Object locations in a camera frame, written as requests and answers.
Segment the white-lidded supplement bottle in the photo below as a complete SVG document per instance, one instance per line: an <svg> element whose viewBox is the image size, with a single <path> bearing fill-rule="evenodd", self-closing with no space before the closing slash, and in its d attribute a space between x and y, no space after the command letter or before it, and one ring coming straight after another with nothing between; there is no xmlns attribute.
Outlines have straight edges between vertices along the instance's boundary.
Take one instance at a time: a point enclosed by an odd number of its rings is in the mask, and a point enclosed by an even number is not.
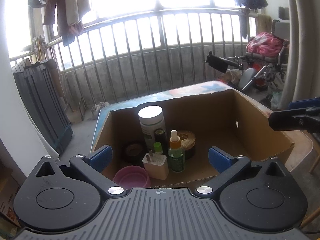
<svg viewBox="0 0 320 240"><path fill-rule="evenodd" d="M153 144L156 142L155 131L161 129L167 138L163 109L160 106L147 106L138 112L140 126L146 146L149 150L154 150Z"/></svg>

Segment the pink round lid container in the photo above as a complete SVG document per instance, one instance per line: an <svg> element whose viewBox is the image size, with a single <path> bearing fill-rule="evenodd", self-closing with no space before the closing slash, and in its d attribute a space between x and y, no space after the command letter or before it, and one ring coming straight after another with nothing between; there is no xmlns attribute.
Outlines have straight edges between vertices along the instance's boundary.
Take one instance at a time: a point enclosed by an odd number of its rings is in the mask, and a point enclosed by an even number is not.
<svg viewBox="0 0 320 240"><path fill-rule="evenodd" d="M151 186L151 181L146 170L139 166L127 166L120 169L114 176L113 181L130 190L134 187L146 188Z"/></svg>

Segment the black tape roll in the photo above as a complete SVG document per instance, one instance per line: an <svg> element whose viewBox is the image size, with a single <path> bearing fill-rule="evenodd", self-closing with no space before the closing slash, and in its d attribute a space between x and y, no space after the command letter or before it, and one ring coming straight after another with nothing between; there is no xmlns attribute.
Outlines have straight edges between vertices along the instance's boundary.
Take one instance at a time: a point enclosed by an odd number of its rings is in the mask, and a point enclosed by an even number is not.
<svg viewBox="0 0 320 240"><path fill-rule="evenodd" d="M133 143L128 145L124 151L124 157L130 165L142 166L145 148L142 144Z"/></svg>

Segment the pair of white sneakers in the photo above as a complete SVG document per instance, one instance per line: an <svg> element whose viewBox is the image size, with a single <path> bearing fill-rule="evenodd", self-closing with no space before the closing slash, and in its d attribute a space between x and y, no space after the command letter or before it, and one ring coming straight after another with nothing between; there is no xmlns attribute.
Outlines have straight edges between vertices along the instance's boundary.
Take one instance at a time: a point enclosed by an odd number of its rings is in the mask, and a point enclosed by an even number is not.
<svg viewBox="0 0 320 240"><path fill-rule="evenodd" d="M92 108L91 108L91 115L92 115L92 119L97 119L98 116L99 116L99 113L101 111L102 108L106 107L106 106L109 106L110 104L108 102L100 102L99 104L97 105L94 105Z"/></svg>

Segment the amber green dropper bottle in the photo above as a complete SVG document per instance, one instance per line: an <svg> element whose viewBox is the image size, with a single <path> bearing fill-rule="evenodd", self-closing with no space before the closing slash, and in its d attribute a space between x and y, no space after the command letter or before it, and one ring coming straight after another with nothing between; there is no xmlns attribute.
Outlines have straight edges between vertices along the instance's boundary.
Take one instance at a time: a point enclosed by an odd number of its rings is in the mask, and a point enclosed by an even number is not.
<svg viewBox="0 0 320 240"><path fill-rule="evenodd" d="M173 172L183 172L185 169L185 153L181 139L176 130L171 131L169 138L168 162Z"/></svg>

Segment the wheelchair with pink blanket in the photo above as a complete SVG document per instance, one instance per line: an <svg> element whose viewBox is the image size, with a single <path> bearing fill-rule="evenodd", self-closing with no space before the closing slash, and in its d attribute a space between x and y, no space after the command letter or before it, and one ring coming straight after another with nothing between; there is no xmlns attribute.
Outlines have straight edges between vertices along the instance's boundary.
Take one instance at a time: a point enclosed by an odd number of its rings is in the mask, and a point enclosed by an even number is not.
<svg viewBox="0 0 320 240"><path fill-rule="evenodd" d="M250 39L244 56L217 57L212 51L208 66L223 73L221 81L239 91L281 89L285 82L290 42L273 33L262 32Z"/></svg>

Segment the small green capped bottle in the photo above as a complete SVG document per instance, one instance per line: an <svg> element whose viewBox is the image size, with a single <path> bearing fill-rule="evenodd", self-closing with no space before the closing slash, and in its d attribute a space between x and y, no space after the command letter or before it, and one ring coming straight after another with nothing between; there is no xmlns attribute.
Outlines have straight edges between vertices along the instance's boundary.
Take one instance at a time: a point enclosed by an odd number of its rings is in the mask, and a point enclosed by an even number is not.
<svg viewBox="0 0 320 240"><path fill-rule="evenodd" d="M155 154L163 154L163 148L160 142L155 142L153 148Z"/></svg>

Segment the large open cardboard box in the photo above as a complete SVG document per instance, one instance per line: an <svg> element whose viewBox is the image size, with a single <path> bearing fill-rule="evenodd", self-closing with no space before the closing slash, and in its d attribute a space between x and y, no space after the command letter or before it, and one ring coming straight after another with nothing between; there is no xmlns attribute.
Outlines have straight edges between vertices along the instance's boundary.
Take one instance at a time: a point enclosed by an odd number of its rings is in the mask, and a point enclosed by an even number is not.
<svg viewBox="0 0 320 240"><path fill-rule="evenodd" d="M124 157L125 148L144 141L138 112L150 105L162 107L167 131L191 131L196 137L195 154L187 160L185 170L170 172L166 180L152 179L153 187L193 187L217 175L208 160L212 146L253 161L275 156L285 162L295 145L285 133L270 128L263 111L232 89L144 103L110 111L105 120L95 149L103 145L112 147L112 161L103 170L107 178L113 179L116 172L129 164Z"/></svg>

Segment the dark grey plastic crate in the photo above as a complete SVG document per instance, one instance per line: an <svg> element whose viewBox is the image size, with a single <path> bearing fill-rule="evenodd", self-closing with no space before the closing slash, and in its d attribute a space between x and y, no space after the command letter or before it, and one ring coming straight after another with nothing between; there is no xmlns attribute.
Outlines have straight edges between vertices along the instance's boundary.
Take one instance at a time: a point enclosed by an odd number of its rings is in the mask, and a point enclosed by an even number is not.
<svg viewBox="0 0 320 240"><path fill-rule="evenodd" d="M31 63L27 58L12 68L20 97L35 126L58 154L71 141L71 123L62 105L59 68L53 59Z"/></svg>

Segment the metal balcony railing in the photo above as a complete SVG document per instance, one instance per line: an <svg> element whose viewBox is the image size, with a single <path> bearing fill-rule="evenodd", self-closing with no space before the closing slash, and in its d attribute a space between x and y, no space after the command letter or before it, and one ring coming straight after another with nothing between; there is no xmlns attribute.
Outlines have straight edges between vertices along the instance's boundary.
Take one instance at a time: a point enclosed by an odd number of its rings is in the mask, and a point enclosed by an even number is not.
<svg viewBox="0 0 320 240"><path fill-rule="evenodd" d="M70 45L54 37L10 64L53 59L67 104L87 108L216 80L206 56L242 56L255 34L239 10L156 10L92 22Z"/></svg>

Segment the hanging maroon and cream clothes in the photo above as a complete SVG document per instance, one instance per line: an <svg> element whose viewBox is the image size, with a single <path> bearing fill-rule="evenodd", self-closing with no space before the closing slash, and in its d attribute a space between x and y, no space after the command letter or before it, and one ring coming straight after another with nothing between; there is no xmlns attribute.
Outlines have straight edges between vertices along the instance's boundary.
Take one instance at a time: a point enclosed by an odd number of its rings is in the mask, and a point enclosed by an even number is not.
<svg viewBox="0 0 320 240"><path fill-rule="evenodd" d="M43 24L57 24L57 32L66 47L82 34L82 18L90 11L89 0L47 0Z"/></svg>

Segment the white usb wall charger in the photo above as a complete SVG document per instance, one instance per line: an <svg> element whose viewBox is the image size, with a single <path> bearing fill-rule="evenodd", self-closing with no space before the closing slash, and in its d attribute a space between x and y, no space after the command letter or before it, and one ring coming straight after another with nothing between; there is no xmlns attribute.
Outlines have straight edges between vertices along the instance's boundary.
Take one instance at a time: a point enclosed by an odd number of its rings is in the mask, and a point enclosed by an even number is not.
<svg viewBox="0 0 320 240"><path fill-rule="evenodd" d="M162 154L153 153L152 150L144 156L144 169L147 171L149 177L159 180L166 180L169 174L169 167L167 157Z"/></svg>

